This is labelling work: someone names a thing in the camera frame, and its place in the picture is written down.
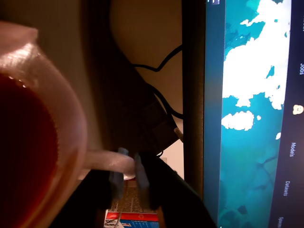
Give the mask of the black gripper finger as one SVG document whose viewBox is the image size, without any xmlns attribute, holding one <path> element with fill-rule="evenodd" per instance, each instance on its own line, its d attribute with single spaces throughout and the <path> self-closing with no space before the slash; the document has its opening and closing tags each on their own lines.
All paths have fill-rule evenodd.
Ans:
<svg viewBox="0 0 304 228">
<path fill-rule="evenodd" d="M 105 211 L 123 197 L 124 175 L 91 170 L 51 223 L 51 228 L 102 228 Z"/>
<path fill-rule="evenodd" d="M 157 211 L 161 228 L 214 228 L 200 196 L 158 156 L 135 155 L 141 207 Z"/>
</svg>

